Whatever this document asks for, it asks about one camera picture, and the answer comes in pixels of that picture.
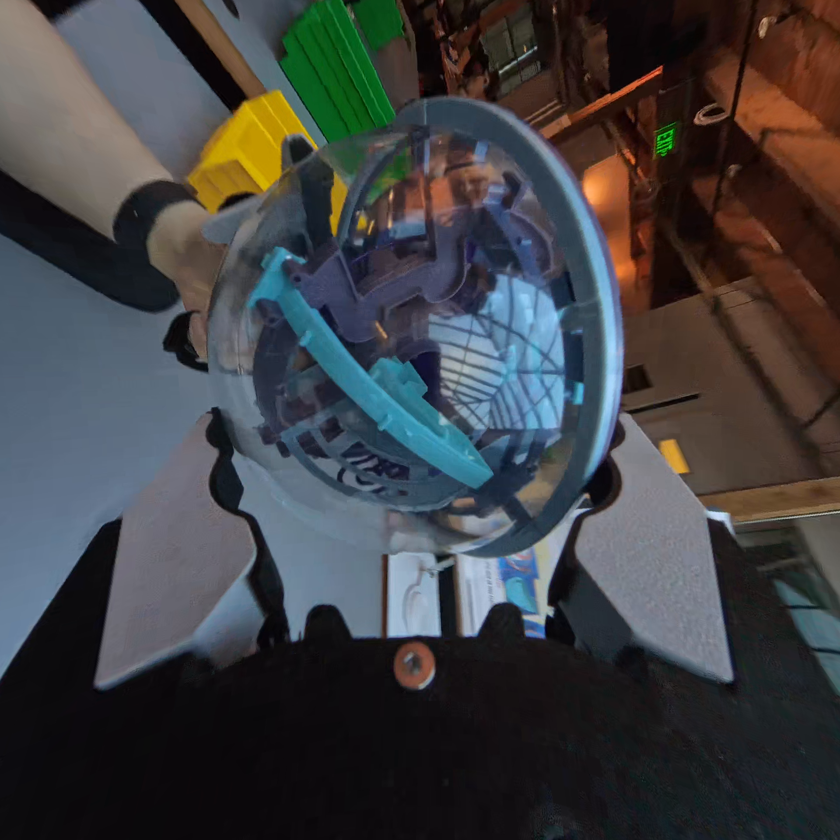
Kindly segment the printed sheet with blue picture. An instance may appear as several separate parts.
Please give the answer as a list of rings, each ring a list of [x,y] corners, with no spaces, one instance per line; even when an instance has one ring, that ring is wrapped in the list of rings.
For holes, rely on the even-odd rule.
[[[465,554],[384,557],[384,637],[473,637],[490,609],[513,605],[527,637],[544,637],[548,589],[560,548],[546,538],[523,552],[482,559]]]

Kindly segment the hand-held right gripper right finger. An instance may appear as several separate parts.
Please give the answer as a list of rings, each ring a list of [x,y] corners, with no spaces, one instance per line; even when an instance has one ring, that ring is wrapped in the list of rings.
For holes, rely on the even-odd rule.
[[[579,648],[615,663],[641,648],[729,685],[734,666],[707,510],[634,419],[593,477],[602,500],[575,511],[548,589]]]

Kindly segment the person's left forearm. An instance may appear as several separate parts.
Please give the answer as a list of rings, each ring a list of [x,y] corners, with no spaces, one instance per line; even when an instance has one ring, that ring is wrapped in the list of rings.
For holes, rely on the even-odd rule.
[[[1,168],[109,238],[135,191],[172,178],[26,1],[1,2]]]

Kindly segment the clear plastic maze ball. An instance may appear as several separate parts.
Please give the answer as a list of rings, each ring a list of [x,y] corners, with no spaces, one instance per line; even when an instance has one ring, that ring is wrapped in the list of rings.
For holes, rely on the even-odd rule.
[[[274,508],[368,550],[519,553],[582,499],[622,313],[570,167],[486,101],[415,101],[283,167],[227,248],[209,370]]]

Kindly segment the stacked yellow plastic bins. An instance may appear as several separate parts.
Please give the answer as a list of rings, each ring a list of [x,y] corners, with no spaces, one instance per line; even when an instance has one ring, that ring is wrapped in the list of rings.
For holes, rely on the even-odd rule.
[[[187,176],[199,203],[216,214],[234,196],[268,190],[283,169],[282,142],[293,134],[317,149],[326,144],[307,131],[281,91],[247,100],[206,142]]]

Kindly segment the person's left hand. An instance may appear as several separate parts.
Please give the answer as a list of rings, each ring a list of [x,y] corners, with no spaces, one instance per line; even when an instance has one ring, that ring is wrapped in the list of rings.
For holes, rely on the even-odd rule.
[[[227,247],[208,240],[211,215],[199,203],[169,205],[151,226],[146,249],[152,267],[171,280],[184,309],[205,317]]]

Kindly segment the stacked green plastic bins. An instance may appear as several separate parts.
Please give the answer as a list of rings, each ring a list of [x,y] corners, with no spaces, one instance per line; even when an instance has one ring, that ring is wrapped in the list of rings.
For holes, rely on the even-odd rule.
[[[320,1],[283,35],[280,68],[327,142],[393,121],[372,55],[404,34],[396,2]]]

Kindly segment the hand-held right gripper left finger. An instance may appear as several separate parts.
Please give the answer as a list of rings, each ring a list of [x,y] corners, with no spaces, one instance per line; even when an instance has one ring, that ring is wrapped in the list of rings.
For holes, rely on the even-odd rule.
[[[97,689],[184,655],[224,668],[289,640],[284,586],[240,508],[233,456],[214,408],[123,512]]]

